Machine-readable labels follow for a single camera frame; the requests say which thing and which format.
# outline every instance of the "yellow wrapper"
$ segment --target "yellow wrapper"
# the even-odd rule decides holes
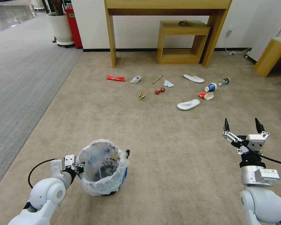
[[[143,94],[143,92],[140,92],[140,100],[142,100],[144,97],[146,97],[144,94]]]

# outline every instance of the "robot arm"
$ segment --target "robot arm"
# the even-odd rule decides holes
[[[51,177],[36,183],[25,207],[8,225],[50,225],[50,219],[64,199],[66,190],[76,174],[83,173],[84,166],[75,166],[75,155],[67,155],[50,163]]]
[[[241,181],[245,190],[240,193],[240,202],[245,211],[248,225],[263,223],[281,223],[281,198],[266,187],[279,180],[277,170],[266,169],[261,161],[261,149],[270,133],[264,131],[263,125],[255,118],[258,134],[236,136],[230,132],[225,119],[224,138],[237,148],[242,161],[239,164]]]

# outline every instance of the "blue paper cup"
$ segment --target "blue paper cup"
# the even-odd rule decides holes
[[[207,87],[204,88],[204,91],[209,92],[209,91],[214,91],[217,89],[216,83],[211,83]]]

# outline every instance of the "power cord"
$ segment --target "power cord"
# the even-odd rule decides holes
[[[46,162],[52,161],[52,160],[55,160],[55,159],[48,159],[48,160],[45,160],[45,161],[43,161],[43,162],[37,164],[37,165],[36,165],[35,167],[33,167],[33,169],[30,171],[30,173],[29,173],[29,175],[28,175],[28,184],[29,184],[29,186],[31,187],[31,189],[33,188],[32,184],[31,184],[31,182],[30,182],[30,177],[31,177],[32,172],[33,172],[38,166],[40,166],[40,165],[42,165],[42,164],[44,164],[44,163],[46,163]]]
[[[278,161],[278,160],[276,160],[276,159],[272,159],[272,158],[269,158],[269,157],[260,155],[260,154],[258,154],[257,152],[253,151],[252,149],[250,149],[248,146],[245,146],[245,147],[246,147],[249,151],[251,151],[251,152],[253,152],[253,153],[259,155],[261,158],[264,158],[264,159],[267,159],[267,160],[269,160],[269,161],[272,161],[272,162],[281,164],[281,161]]]
[[[228,36],[226,36],[226,44],[225,44],[225,50],[226,50],[226,52],[228,52],[229,53],[229,55],[230,56],[232,56],[232,55],[237,55],[237,54],[240,54],[240,53],[243,53],[243,52],[245,52],[245,51],[247,51],[247,50],[250,50],[251,48],[247,48],[246,50],[243,50],[243,51],[241,51],[241,52],[236,52],[236,51],[228,51],[227,50],[227,44],[228,44]]]

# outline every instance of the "white slipper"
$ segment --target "white slipper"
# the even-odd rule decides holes
[[[193,81],[193,82],[196,82],[196,83],[203,83],[205,80],[200,78],[200,77],[197,77],[197,76],[189,76],[187,74],[184,74],[183,77],[185,77],[186,79],[190,80],[190,81]]]
[[[182,103],[179,103],[177,105],[177,108],[178,109],[181,109],[181,110],[189,110],[191,108],[194,108],[196,107],[197,105],[200,104],[200,100],[197,100],[197,99],[193,99],[189,102],[182,102]]]

